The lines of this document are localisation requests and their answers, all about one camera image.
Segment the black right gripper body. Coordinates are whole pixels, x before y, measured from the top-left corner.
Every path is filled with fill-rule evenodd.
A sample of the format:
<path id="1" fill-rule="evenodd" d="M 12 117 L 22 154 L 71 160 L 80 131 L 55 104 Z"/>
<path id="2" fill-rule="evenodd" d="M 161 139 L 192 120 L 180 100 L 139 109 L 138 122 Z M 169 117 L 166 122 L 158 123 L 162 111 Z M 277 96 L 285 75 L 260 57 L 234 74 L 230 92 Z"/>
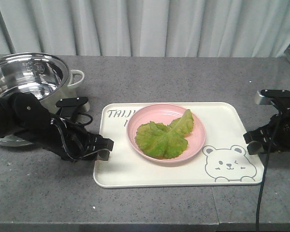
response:
<path id="1" fill-rule="evenodd" d="M 289 152 L 290 151 L 290 116 L 274 115 L 270 122 L 264 126 L 265 152 Z"/>

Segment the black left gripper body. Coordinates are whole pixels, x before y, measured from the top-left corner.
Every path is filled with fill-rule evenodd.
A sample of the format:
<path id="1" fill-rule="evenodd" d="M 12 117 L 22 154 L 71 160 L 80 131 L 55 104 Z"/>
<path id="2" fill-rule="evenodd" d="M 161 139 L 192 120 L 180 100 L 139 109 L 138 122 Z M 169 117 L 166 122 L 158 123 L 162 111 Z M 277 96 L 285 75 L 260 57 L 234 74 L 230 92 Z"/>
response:
<path id="1" fill-rule="evenodd" d="M 91 124 L 93 117 L 87 117 L 88 122 L 80 123 L 69 118 L 52 116 L 45 139 L 45 149 L 65 161 L 95 160 L 96 152 L 93 151 L 95 135 L 85 128 Z"/>

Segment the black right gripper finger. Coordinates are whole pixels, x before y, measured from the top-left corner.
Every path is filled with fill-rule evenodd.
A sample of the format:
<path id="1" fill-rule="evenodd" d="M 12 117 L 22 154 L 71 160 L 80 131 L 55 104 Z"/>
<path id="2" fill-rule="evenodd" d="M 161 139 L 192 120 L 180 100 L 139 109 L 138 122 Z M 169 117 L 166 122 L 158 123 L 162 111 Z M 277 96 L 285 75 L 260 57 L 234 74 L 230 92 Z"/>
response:
<path id="1" fill-rule="evenodd" d="M 246 143 L 251 143 L 251 142 L 263 142 L 264 138 L 266 137 L 266 133 L 264 128 L 260 127 L 252 131 L 246 132 L 244 135 L 244 140 Z"/>
<path id="2" fill-rule="evenodd" d="M 261 155 L 266 153 L 266 151 L 263 148 L 263 145 L 257 141 L 250 142 L 247 145 L 247 150 L 250 155 Z"/>

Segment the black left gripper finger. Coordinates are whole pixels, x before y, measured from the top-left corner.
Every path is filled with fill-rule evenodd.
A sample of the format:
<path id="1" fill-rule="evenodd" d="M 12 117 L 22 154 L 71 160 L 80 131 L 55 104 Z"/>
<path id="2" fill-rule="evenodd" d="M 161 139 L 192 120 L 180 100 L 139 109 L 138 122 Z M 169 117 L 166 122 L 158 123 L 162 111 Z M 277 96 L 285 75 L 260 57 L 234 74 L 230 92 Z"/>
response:
<path id="1" fill-rule="evenodd" d="M 95 135 L 94 138 L 94 152 L 106 150 L 108 152 L 113 151 L 114 141 L 109 138 L 104 138 L 101 135 Z"/>
<path id="2" fill-rule="evenodd" d="M 108 161 L 110 156 L 110 151 L 99 151 L 96 153 L 96 160 Z"/>

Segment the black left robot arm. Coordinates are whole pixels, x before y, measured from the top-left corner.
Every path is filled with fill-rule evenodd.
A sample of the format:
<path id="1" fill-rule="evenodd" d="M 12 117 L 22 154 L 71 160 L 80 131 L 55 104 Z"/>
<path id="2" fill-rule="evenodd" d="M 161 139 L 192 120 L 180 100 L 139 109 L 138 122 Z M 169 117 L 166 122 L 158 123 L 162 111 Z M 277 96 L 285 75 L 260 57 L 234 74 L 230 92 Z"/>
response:
<path id="1" fill-rule="evenodd" d="M 80 112 L 87 102 L 87 97 L 61 99 L 56 103 L 58 111 L 53 114 L 31 93 L 0 98 L 0 138 L 13 134 L 65 161 L 106 161 L 114 142 L 88 132 L 85 126 L 90 122 L 76 121 L 78 115 L 88 115 Z"/>

